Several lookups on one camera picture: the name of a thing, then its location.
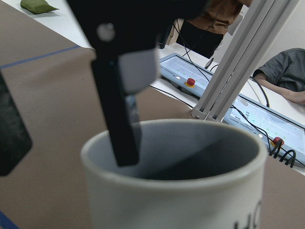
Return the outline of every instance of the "power cord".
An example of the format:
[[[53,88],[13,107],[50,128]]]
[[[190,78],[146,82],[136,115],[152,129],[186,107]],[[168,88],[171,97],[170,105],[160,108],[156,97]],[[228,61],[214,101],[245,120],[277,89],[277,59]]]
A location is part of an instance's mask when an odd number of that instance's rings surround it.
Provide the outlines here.
[[[268,133],[265,131],[265,130],[263,130],[263,129],[261,129],[261,128],[259,128],[258,126],[255,126],[253,123],[251,123],[249,120],[248,120],[248,118],[243,114],[243,112],[241,112],[236,106],[234,106],[234,105],[231,105],[230,106],[230,108],[234,108],[236,111],[238,111],[238,113],[252,126],[252,127],[254,127],[258,132],[260,132],[260,133],[262,133],[263,135],[265,135],[266,137],[267,137],[267,139],[269,139],[269,136],[268,136]],[[268,148],[269,148],[269,152],[271,151],[271,146],[270,146],[270,142],[269,141],[267,141],[268,142]]]
[[[267,107],[270,107],[268,97],[267,97],[265,91],[263,90],[261,84],[260,84],[254,77],[250,76],[250,78],[251,78],[254,82],[256,82],[257,85],[259,86],[259,88],[262,90],[262,92],[263,92],[263,94],[264,94],[264,97],[265,97],[265,100],[266,100],[266,106],[267,106]]]
[[[279,152],[280,152],[280,150],[281,150],[281,145],[282,145],[282,143],[283,143],[283,141],[282,141],[282,139],[280,139],[280,140],[276,143],[276,145],[275,145],[275,147],[273,148],[273,150],[270,151],[269,156],[272,156],[272,155],[274,154],[273,158],[277,158],[277,155],[279,154]]]
[[[208,68],[210,67],[210,65],[212,64],[213,60],[214,60],[214,57],[213,57],[212,59],[209,60],[209,62],[205,65],[204,68],[205,68],[205,69],[208,69]]]
[[[285,165],[288,165],[290,163],[290,167],[292,168],[295,164],[296,159],[296,152],[293,149],[288,150],[283,156],[281,156],[280,162],[283,162],[285,157],[289,154],[293,153],[293,156],[289,158],[289,160],[286,161]]]
[[[178,29],[176,28],[176,26],[175,25],[173,25],[173,27],[174,27],[174,29],[178,32]],[[210,80],[208,79],[208,77],[196,66],[196,64],[192,61],[192,59],[191,59],[191,57],[190,57],[190,55],[189,55],[189,53],[187,52],[186,53],[187,54],[187,56],[188,56],[188,58],[189,58],[189,60],[190,60],[190,62],[192,63],[192,65],[206,78],[206,80],[209,82]]]
[[[186,104],[186,105],[188,105],[190,108],[194,108],[194,107],[193,107],[193,106],[191,106],[190,104],[186,103],[186,102],[185,102],[185,101],[183,101],[182,99],[179,99],[177,96],[175,96],[175,95],[173,95],[173,94],[171,94],[171,93],[169,93],[169,92],[166,92],[166,91],[164,91],[164,90],[161,90],[161,89],[156,88],[156,87],[151,86],[151,85],[150,85],[150,87],[152,87],[152,88],[154,88],[154,89],[156,89],[156,90],[158,90],[158,91],[160,91],[160,92],[164,92],[164,93],[166,93],[166,94],[169,94],[170,96],[174,97],[175,99],[179,100],[180,102],[185,103],[185,104]]]
[[[210,71],[212,71],[213,68],[214,68],[214,67],[217,67],[218,65],[219,65],[219,64],[214,65],[214,66],[210,69]]]

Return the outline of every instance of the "tablet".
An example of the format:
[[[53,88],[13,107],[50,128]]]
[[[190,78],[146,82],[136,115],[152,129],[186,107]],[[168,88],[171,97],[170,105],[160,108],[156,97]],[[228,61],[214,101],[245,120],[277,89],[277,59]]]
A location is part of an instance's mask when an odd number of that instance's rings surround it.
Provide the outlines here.
[[[213,76],[211,71],[176,53],[160,59],[160,73],[174,87],[199,98]],[[188,79],[192,79],[194,85],[188,84]]]
[[[280,137],[284,141],[282,148],[286,151],[292,149],[296,152],[295,166],[305,167],[305,126],[256,102],[242,94],[239,94],[233,105],[239,109],[247,120],[255,126],[265,130],[269,138]],[[268,145],[267,137],[249,124],[234,108],[229,108],[224,116],[224,121],[230,125],[242,128],[261,138]]]

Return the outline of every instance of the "gray t-shirt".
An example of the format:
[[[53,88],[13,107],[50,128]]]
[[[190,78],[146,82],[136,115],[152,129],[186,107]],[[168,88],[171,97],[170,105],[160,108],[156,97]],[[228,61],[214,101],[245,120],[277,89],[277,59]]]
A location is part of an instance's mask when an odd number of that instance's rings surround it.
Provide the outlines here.
[[[263,72],[266,80],[294,92],[305,91],[305,49],[293,48],[280,52],[253,73]]]

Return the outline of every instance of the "green object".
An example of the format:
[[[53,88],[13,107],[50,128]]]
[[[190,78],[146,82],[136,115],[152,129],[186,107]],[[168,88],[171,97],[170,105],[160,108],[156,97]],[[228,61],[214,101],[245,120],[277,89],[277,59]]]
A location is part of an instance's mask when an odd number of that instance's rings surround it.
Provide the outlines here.
[[[50,6],[45,0],[21,0],[20,6],[34,14],[59,10],[58,8]]]

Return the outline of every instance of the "mug rim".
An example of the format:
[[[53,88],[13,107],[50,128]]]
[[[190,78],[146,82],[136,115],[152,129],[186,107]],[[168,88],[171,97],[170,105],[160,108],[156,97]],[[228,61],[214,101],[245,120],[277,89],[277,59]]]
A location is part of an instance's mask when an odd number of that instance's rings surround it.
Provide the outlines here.
[[[83,166],[86,170],[89,170],[91,173],[96,176],[108,180],[109,182],[115,183],[117,185],[126,186],[126,187],[137,187],[137,188],[148,188],[149,190],[196,190],[202,188],[219,188],[219,186],[228,186],[233,185],[235,182],[243,180],[244,178],[249,177],[251,174],[255,173],[256,170],[259,170],[261,167],[264,167],[265,161],[267,159],[267,150],[266,146],[262,140],[256,138],[254,135],[249,132],[237,128],[235,126],[227,125],[220,122],[208,121],[208,120],[199,120],[199,119],[156,119],[156,120],[146,120],[140,121],[142,125],[151,125],[154,123],[162,122],[172,122],[172,123],[185,123],[185,122],[194,122],[194,123],[204,123],[204,125],[216,125],[231,129],[233,131],[240,132],[246,137],[252,139],[258,146],[258,153],[253,160],[249,163],[243,165],[242,167],[235,169],[233,171],[219,174],[212,177],[203,177],[197,179],[187,179],[187,180],[154,180],[154,179],[144,179],[137,177],[129,177],[127,175],[121,175],[114,173],[112,171],[103,169],[93,163],[88,156],[90,146],[95,144],[101,138],[109,135],[109,131],[105,130],[92,138],[90,138],[81,149],[81,160]]]

